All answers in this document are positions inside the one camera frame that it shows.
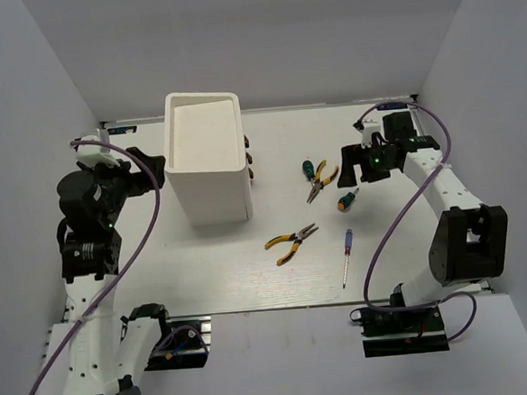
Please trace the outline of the yellow needle-nose pliers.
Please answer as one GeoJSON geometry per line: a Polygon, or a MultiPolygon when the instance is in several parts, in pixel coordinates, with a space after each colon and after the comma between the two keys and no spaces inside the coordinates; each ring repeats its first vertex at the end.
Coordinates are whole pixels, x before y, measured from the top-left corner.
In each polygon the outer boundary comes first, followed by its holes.
{"type": "Polygon", "coordinates": [[[285,263],[289,262],[291,259],[294,258],[294,255],[299,250],[299,247],[303,244],[304,240],[308,238],[311,234],[317,232],[318,230],[319,228],[316,227],[314,223],[311,223],[310,225],[303,227],[296,233],[275,236],[272,240],[266,243],[264,249],[269,250],[274,245],[279,243],[292,243],[291,249],[281,259],[276,261],[277,266],[283,266],[285,263]]]}
{"type": "Polygon", "coordinates": [[[321,172],[322,170],[326,167],[327,165],[327,161],[326,160],[323,160],[321,161],[317,166],[314,165],[314,169],[315,169],[315,178],[314,179],[308,179],[308,181],[310,182],[311,184],[311,189],[310,189],[310,193],[308,194],[308,198],[306,200],[306,202],[309,204],[309,203],[312,203],[313,200],[318,196],[319,192],[325,188],[325,186],[327,186],[328,184],[330,184],[331,182],[334,181],[334,179],[337,177],[337,174],[338,174],[338,171],[339,171],[339,167],[336,166],[333,173],[331,175],[329,175],[328,177],[326,178],[322,178],[321,176],[321,172]]]}

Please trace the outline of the green orange stubby screwdriver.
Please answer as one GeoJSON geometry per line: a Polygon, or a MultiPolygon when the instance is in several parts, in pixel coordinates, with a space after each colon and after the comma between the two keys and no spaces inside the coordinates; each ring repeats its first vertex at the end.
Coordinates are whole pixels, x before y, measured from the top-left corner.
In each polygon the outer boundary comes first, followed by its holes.
{"type": "Polygon", "coordinates": [[[359,188],[356,188],[353,191],[348,191],[346,195],[341,197],[337,203],[338,210],[341,212],[347,211],[355,201],[358,192],[359,188]]]}

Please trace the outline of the white drawer cabinet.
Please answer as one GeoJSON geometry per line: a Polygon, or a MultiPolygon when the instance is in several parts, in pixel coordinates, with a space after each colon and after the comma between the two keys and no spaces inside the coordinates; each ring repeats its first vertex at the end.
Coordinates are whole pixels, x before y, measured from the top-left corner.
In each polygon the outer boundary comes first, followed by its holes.
{"type": "Polygon", "coordinates": [[[237,95],[176,92],[164,104],[165,173],[190,225],[251,219],[250,161],[237,95]]]}

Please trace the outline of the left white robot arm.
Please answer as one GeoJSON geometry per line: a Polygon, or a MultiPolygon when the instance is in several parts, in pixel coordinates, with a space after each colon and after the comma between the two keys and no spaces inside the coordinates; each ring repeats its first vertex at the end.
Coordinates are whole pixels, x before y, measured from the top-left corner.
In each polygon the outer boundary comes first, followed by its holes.
{"type": "Polygon", "coordinates": [[[116,160],[102,153],[97,161],[80,158],[78,169],[58,183],[60,211],[57,237],[61,276],[69,306],[69,331],[37,377],[40,386],[62,352],[69,354],[62,395],[142,395],[141,375],[153,348],[174,339],[174,325],[161,304],[134,308],[123,320],[127,330],[116,343],[114,296],[151,236],[150,223],[126,262],[119,261],[122,236],[116,222],[128,198],[158,194],[165,183],[165,158],[130,147],[116,160]]]}

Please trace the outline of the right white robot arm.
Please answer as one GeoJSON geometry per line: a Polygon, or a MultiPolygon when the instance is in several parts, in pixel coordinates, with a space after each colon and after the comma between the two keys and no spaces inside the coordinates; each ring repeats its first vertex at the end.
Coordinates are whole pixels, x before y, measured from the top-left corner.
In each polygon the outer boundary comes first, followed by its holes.
{"type": "Polygon", "coordinates": [[[505,265],[508,216],[473,195],[447,166],[449,148],[416,132],[411,113],[396,111],[382,121],[360,120],[358,144],[341,149],[338,186],[373,183],[399,170],[418,190],[410,202],[425,198],[438,218],[428,264],[390,297],[391,320],[402,331],[424,318],[423,308],[436,306],[458,289],[501,276],[505,265]]]}

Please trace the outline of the green stubby flathead screwdriver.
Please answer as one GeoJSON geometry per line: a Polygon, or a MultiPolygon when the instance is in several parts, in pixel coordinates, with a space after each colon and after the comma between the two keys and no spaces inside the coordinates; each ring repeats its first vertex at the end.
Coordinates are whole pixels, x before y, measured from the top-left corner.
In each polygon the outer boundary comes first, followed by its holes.
{"type": "Polygon", "coordinates": [[[302,172],[307,179],[314,179],[315,178],[314,164],[310,160],[304,161],[302,163],[302,172]]]}

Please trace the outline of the blue red precision screwdriver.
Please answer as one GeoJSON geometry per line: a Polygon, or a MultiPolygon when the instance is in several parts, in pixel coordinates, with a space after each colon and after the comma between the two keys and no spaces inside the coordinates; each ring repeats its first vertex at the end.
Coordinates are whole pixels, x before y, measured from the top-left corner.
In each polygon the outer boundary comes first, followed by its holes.
{"type": "Polygon", "coordinates": [[[345,243],[344,243],[344,256],[345,256],[345,260],[344,260],[344,271],[343,271],[343,283],[342,283],[342,288],[344,289],[347,285],[347,272],[348,272],[348,263],[349,263],[349,257],[351,255],[351,248],[352,248],[352,243],[353,243],[353,231],[350,230],[349,228],[347,229],[346,233],[345,233],[345,243]]]}

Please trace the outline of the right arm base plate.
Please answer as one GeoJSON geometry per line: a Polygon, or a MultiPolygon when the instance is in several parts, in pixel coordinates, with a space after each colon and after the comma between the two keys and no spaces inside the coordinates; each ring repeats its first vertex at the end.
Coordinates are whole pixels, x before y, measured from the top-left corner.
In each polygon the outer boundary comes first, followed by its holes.
{"type": "Polygon", "coordinates": [[[355,308],[350,320],[362,330],[364,355],[367,358],[442,353],[449,342],[438,308],[403,312],[375,312],[355,308]]]}

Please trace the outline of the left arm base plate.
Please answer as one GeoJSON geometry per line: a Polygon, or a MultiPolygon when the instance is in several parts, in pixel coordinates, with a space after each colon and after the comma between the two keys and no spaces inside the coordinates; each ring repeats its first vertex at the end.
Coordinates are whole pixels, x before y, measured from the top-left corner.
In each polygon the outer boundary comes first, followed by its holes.
{"type": "Polygon", "coordinates": [[[211,344],[211,316],[171,317],[166,322],[169,338],[153,348],[147,372],[198,370],[207,364],[211,344]]]}

